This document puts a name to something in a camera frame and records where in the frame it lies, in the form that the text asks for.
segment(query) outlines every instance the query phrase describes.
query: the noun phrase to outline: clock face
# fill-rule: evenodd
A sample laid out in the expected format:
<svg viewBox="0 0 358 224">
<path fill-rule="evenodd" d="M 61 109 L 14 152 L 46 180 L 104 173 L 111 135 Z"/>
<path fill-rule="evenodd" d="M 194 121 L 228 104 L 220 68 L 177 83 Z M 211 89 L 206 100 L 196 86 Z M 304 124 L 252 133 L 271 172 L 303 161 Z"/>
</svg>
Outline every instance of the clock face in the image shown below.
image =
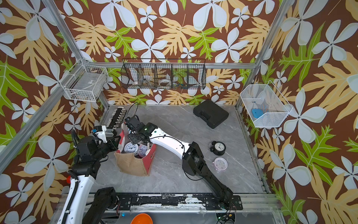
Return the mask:
<svg viewBox="0 0 358 224">
<path fill-rule="evenodd" d="M 222 142 L 215 143 L 214 147 L 217 151 L 220 151 L 220 152 L 224 151 L 224 149 L 225 149 L 225 145 Z"/>
<path fill-rule="evenodd" d="M 124 147 L 126 153 L 137 153 L 139 146 L 137 144 L 133 145 L 132 143 L 127 143 Z"/>
<path fill-rule="evenodd" d="M 218 157 L 213 163 L 218 171 L 225 170 L 227 168 L 227 161 L 224 158 Z"/>
</svg>

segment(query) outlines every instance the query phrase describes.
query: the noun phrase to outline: white plastic arm casing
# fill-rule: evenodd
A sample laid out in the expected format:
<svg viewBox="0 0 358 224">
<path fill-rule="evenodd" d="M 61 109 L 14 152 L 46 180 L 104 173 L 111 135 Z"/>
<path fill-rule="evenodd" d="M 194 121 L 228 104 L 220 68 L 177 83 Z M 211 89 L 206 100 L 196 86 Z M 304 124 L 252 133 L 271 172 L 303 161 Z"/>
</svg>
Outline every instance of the white plastic arm casing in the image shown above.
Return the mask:
<svg viewBox="0 0 358 224">
<path fill-rule="evenodd" d="M 95 179 L 89 175 L 86 177 L 85 175 L 78 176 L 79 184 L 77 188 L 76 195 L 74 196 L 73 202 L 71 204 L 71 208 L 69 209 L 69 214 L 66 219 L 66 224 L 81 224 L 83 218 L 84 208 L 87 203 L 88 194 L 90 193 L 91 187 L 95 182 Z M 71 186 L 69 188 L 68 196 L 66 199 L 65 206 L 62 210 L 61 216 L 58 219 L 57 224 L 62 223 L 63 215 L 66 212 L 67 204 L 71 198 L 71 195 L 74 190 L 76 180 L 71 179 Z"/>
<path fill-rule="evenodd" d="M 171 135 L 168 135 L 167 133 L 162 131 L 160 128 L 156 128 L 152 132 L 150 141 L 154 144 L 160 145 L 160 146 L 168 149 L 175 155 L 179 156 L 180 159 L 182 159 L 183 153 L 189 149 L 189 143 L 177 141 L 175 138 L 171 138 L 171 137 L 172 137 Z"/>
</svg>

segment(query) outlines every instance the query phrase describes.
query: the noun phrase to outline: gray marble floor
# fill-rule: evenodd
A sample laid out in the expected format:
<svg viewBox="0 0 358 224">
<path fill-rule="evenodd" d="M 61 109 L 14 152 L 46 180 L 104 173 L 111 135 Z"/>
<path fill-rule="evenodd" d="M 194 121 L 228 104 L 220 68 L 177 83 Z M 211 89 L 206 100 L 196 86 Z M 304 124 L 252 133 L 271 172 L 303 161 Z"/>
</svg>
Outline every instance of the gray marble floor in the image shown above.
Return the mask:
<svg viewBox="0 0 358 224">
<path fill-rule="evenodd" d="M 234 107 L 223 107 L 229 112 L 229 117 L 215 129 L 211 129 L 203 120 L 196 117 L 193 108 L 194 106 L 189 105 L 139 106 L 136 114 L 141 122 L 156 124 L 179 140 L 198 143 L 210 170 L 234 193 L 262 193 Z M 132 108 L 130 114 L 133 114 L 134 110 L 135 108 Z M 213 140 L 222 141 L 226 145 L 226 152 L 222 157 L 227 160 L 228 168 L 221 172 L 216 171 L 212 164 L 218 156 L 208 149 L 209 143 Z M 211 192 L 204 181 L 189 180 L 181 166 L 181 159 L 178 156 L 158 146 L 150 176 L 137 177 L 121 173 L 113 153 L 110 153 L 108 161 L 101 164 L 91 192 L 110 186 L 113 186 L 117 192 Z"/>
</svg>

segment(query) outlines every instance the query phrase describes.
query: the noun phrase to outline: black cable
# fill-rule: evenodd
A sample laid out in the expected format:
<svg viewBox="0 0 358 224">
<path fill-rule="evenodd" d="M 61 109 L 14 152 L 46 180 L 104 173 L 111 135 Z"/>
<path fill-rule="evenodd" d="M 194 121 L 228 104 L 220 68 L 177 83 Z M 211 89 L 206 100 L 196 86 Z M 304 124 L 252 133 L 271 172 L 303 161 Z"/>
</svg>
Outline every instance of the black cable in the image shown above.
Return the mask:
<svg viewBox="0 0 358 224">
<path fill-rule="evenodd" d="M 135 115 L 135 114 L 137 113 L 139 103 L 138 103 L 138 102 L 135 102 L 134 104 L 137 104 L 137 109 L 135 109 L 135 112 L 134 112 L 134 115 Z M 124 117 L 126 117 L 126 115 L 129 113 L 129 111 L 131 110 L 131 108 L 132 108 L 132 106 L 133 106 L 134 104 L 132 104 L 131 107 L 127 110 L 127 112 L 126 112 L 126 114 L 124 115 Z"/>
<path fill-rule="evenodd" d="M 79 154 L 79 150 L 77 148 L 77 141 L 79 140 L 76 131 L 72 129 L 71 131 L 71 136 L 72 136 L 72 141 L 73 141 L 73 146 L 76 149 L 76 153 Z"/>
<path fill-rule="evenodd" d="M 193 180 L 193 181 L 197 181 L 197 180 L 202 180 L 202 179 L 204 179 L 203 177 L 202 178 L 200 178 L 200 179 L 197 179 L 197 180 L 194 180 L 194 179 L 191 179 L 188 175 L 187 175 L 187 173 L 184 171 L 184 174 L 185 174 L 185 176 L 187 176 L 187 178 L 189 178 L 190 180 Z"/>
<path fill-rule="evenodd" d="M 78 182 L 79 182 L 79 181 L 78 181 L 78 176 L 77 176 L 74 172 L 72 172 L 71 170 L 68 170 L 67 173 L 70 174 L 70 176 L 71 176 L 73 179 L 75 179 L 76 181 L 75 181 L 75 184 L 74 184 L 74 189 L 73 189 L 71 198 L 70 198 L 69 201 L 68 201 L 68 204 L 67 204 L 65 213 L 64 213 L 64 215 L 63 215 L 61 224 L 65 224 L 65 223 L 66 223 L 67 216 L 68 216 L 68 214 L 69 214 L 69 209 L 71 208 L 72 201 L 73 201 L 73 199 L 74 199 L 74 197 L 75 197 L 75 195 L 76 195 L 77 188 L 78 188 Z"/>
<path fill-rule="evenodd" d="M 172 136 L 167 136 L 167 135 L 161 135 L 161 136 L 157 136 L 157 137 L 153 137 L 153 138 L 160 138 L 160 137 L 168 137 L 168 138 L 172 138 L 172 139 L 174 139 L 174 140 L 177 140 L 181 145 L 182 145 L 182 148 L 185 148 L 185 146 L 182 144 L 182 142 L 181 141 L 179 141 L 178 139 L 176 139 L 176 138 L 174 138 L 174 137 L 172 137 Z"/>
<path fill-rule="evenodd" d="M 105 162 L 107 160 L 108 160 L 108 155 L 107 155 L 107 159 L 100 161 L 100 163 L 103 163 L 103 162 Z"/>
</svg>

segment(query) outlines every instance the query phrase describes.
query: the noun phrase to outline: black metal bracket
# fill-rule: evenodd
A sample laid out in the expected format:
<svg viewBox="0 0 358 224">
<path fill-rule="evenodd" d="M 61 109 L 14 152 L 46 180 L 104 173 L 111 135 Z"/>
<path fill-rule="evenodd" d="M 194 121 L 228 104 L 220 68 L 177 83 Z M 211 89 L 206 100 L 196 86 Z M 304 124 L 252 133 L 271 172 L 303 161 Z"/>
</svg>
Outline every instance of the black metal bracket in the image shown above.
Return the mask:
<svg viewBox="0 0 358 224">
<path fill-rule="evenodd" d="M 129 211 L 131 210 L 132 205 L 132 196 L 131 195 L 124 195 L 124 194 L 117 194 L 118 197 L 118 210 L 122 211 Z"/>
</svg>

